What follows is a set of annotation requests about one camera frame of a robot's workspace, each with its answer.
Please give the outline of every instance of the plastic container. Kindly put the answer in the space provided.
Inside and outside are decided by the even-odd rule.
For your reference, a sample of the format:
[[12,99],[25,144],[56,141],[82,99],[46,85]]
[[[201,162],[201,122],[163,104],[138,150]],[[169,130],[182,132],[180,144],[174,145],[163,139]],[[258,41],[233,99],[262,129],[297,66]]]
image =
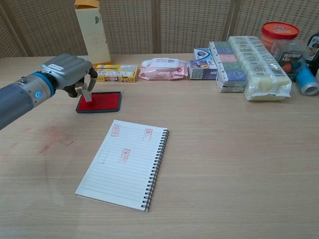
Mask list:
[[271,21],[266,22],[261,28],[261,42],[265,45],[267,50],[271,50],[273,41],[275,39],[280,40],[292,40],[299,34],[299,29],[289,23]]
[[270,53],[287,73],[294,79],[297,70],[302,66],[300,59],[307,58],[309,51],[300,40],[274,40]]

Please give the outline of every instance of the red ink pad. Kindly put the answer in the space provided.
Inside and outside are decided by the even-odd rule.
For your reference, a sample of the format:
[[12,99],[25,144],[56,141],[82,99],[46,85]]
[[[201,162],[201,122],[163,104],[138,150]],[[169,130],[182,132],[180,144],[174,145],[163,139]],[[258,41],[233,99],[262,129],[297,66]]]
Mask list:
[[121,92],[92,93],[92,101],[90,102],[86,102],[81,96],[75,111],[87,114],[116,112],[120,110],[121,98]]

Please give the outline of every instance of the orange lid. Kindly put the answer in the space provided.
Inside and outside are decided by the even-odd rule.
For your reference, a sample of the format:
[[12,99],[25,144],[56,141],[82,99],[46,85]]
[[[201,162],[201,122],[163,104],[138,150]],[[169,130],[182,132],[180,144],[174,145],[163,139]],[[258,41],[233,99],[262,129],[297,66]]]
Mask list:
[[266,22],[261,32],[274,39],[294,39],[299,34],[299,29],[289,23],[271,21]]
[[100,2],[97,0],[75,0],[76,9],[99,8]]

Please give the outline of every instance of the spiral binding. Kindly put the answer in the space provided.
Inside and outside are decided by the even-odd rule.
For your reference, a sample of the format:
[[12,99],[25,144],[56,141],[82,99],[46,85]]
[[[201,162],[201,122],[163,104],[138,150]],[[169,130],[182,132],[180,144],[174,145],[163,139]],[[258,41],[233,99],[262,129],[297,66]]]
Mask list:
[[150,181],[148,181],[147,188],[145,189],[145,195],[144,196],[144,201],[142,201],[144,204],[141,205],[142,208],[145,208],[146,210],[149,209],[150,203],[151,203],[151,196],[153,194],[153,190],[154,190],[154,186],[155,186],[155,181],[156,181],[156,177],[159,173],[159,166],[160,166],[160,162],[161,162],[161,158],[163,156],[164,153],[164,149],[166,146],[166,142],[167,142],[167,136],[168,136],[168,130],[165,129],[163,131],[163,135],[161,136],[161,140],[159,143],[159,148],[153,163],[153,167],[152,167],[152,173],[150,174]]

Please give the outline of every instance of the lined paper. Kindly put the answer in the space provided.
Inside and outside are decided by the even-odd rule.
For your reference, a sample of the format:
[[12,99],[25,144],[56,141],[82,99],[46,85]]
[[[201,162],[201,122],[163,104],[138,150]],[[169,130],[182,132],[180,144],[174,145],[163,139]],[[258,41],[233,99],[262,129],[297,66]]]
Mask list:
[[114,120],[75,193],[145,211],[146,188],[166,129]]

